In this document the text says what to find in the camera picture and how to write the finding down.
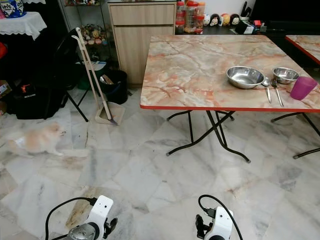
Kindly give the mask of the large steel bowl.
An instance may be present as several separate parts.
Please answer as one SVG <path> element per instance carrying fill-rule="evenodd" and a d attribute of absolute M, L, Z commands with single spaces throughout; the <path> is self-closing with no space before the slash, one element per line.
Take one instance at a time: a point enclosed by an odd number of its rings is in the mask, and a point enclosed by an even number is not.
<path fill-rule="evenodd" d="M 232 66 L 227 69 L 228 82 L 238 89 L 253 89 L 262 85 L 265 76 L 257 69 L 249 66 Z"/>

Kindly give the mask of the cream fluffy dog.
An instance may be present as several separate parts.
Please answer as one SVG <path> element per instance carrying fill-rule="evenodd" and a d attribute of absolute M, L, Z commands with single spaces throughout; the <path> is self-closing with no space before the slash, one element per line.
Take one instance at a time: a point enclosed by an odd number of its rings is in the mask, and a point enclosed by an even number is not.
<path fill-rule="evenodd" d="M 63 154 L 57 150 L 57 144 L 66 130 L 58 122 L 25 131 L 10 132 L 4 138 L 7 150 L 22 157 L 32 158 L 32 154 L 50 153 L 56 156 Z"/>

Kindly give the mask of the black waste bin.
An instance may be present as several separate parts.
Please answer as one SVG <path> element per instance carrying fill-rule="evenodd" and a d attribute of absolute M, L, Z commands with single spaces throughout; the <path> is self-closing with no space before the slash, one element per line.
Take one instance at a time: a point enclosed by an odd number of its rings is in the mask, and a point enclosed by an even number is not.
<path fill-rule="evenodd" d="M 128 74 L 121 70 L 108 70 L 103 73 L 112 84 L 106 84 L 100 80 L 100 87 L 109 102 L 122 105 L 128 99 Z"/>

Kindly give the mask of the black suitcase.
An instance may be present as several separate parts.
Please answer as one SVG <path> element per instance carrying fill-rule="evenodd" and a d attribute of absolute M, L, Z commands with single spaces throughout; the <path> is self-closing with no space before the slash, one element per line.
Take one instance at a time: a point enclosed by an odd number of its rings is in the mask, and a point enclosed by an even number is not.
<path fill-rule="evenodd" d="M 64 96 L 61 89 L 26 84 L 12 91 L 7 112 L 20 120 L 48 119 L 60 109 Z"/>

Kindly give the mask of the steel spoon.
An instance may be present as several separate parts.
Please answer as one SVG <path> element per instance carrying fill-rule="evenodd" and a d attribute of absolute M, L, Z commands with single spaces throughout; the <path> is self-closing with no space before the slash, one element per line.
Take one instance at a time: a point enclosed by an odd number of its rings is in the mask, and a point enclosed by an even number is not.
<path fill-rule="evenodd" d="M 262 86 L 265 87 L 265 92 L 266 92 L 266 96 L 267 96 L 267 100 L 269 101 L 269 103 L 272 103 L 272 99 L 271 99 L 271 94 L 270 94 L 270 81 L 268 77 L 263 78 L 263 82 L 262 82 Z"/>

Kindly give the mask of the steel fork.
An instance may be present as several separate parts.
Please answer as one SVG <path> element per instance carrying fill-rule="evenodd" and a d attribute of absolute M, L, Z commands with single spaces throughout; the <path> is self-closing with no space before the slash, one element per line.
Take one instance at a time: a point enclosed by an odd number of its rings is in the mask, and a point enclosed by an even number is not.
<path fill-rule="evenodd" d="M 270 84 L 271 84 L 271 86 L 273 87 L 273 89 L 274 89 L 274 91 L 276 93 L 279 105 L 281 105 L 281 107 L 284 107 L 284 104 L 283 104 L 282 99 L 281 99 L 281 95 L 279 94 L 278 82 L 277 82 L 276 77 L 273 78 L 273 80 L 270 82 Z"/>

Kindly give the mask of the purple plastic cup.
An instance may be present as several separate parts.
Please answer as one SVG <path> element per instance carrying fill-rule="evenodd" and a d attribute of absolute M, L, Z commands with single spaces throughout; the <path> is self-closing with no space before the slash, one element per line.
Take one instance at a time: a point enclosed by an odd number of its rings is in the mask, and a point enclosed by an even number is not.
<path fill-rule="evenodd" d="M 317 85 L 318 82 L 314 78 L 300 76 L 295 80 L 290 96 L 293 99 L 301 101 L 306 98 Z"/>

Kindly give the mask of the cardboard box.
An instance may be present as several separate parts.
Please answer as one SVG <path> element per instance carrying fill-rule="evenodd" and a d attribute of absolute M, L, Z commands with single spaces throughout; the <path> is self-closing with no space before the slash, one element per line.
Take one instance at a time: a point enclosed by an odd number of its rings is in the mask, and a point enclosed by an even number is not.
<path fill-rule="evenodd" d="M 4 96 L 11 93 L 12 87 L 11 84 L 2 79 L 0 80 L 0 84 L 0 98 L 4 98 Z"/>

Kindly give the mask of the small steel bowl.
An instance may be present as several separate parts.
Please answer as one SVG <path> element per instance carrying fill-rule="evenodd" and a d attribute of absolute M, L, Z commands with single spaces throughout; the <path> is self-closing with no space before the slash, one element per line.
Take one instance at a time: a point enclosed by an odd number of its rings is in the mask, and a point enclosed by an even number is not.
<path fill-rule="evenodd" d="M 297 71 L 287 67 L 276 67 L 272 69 L 275 82 L 279 84 L 289 85 L 299 78 Z"/>

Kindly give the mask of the black chair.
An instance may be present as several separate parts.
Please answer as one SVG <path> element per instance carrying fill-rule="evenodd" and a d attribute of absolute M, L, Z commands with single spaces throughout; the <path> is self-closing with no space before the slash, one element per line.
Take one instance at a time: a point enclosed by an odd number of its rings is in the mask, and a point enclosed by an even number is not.
<path fill-rule="evenodd" d="M 80 80 L 85 78 L 85 66 L 78 63 L 80 57 L 78 55 L 78 41 L 76 39 L 78 33 L 72 29 L 62 39 L 54 53 L 54 84 L 55 89 L 62 89 L 65 97 L 61 106 L 65 106 L 67 100 L 71 101 L 74 107 L 78 110 L 82 118 L 87 122 L 89 119 L 80 109 L 78 103 L 73 99 L 69 90 L 77 87 Z"/>

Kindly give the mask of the light wooden cabinet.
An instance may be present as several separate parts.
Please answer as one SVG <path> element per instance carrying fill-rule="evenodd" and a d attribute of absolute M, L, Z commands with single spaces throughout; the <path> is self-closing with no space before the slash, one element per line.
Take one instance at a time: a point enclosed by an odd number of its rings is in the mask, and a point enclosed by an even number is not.
<path fill-rule="evenodd" d="M 130 86 L 142 86 L 150 38 L 174 34 L 176 5 L 176 0 L 107 0 L 119 69 Z"/>

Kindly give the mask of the glass display shelf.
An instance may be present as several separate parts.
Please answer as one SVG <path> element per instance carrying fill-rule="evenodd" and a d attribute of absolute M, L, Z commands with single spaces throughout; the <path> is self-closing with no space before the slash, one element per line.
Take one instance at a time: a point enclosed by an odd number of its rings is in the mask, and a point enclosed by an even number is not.
<path fill-rule="evenodd" d="M 106 0 L 60 0 L 69 30 L 80 29 L 93 61 L 115 66 L 114 38 Z"/>

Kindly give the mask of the clear jar orange lid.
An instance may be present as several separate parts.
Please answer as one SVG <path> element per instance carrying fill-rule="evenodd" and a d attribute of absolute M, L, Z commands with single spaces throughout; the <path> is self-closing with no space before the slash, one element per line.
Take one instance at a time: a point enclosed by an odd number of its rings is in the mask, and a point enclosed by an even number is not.
<path fill-rule="evenodd" d="M 194 33 L 195 34 L 202 34 L 203 29 L 204 29 L 204 25 L 205 25 L 205 6 L 206 3 L 203 1 L 199 1 L 198 2 L 198 7 L 196 8 L 195 11 L 195 30 Z"/>

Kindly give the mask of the white lace tablecloth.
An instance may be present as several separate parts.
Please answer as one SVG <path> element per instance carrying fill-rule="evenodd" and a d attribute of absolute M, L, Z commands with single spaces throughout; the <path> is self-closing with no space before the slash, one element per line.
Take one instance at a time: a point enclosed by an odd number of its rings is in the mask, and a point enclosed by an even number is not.
<path fill-rule="evenodd" d="M 27 11 L 21 17 L 0 19 L 1 35 L 29 35 L 34 41 L 46 27 L 41 14 L 36 11 Z"/>

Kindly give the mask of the blue printed tin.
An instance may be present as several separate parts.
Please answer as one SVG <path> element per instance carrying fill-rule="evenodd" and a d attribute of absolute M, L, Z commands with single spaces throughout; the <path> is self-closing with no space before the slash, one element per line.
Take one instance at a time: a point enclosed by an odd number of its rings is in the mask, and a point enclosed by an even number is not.
<path fill-rule="evenodd" d="M 26 14 L 22 0 L 0 0 L 0 9 L 8 19 L 22 18 Z"/>

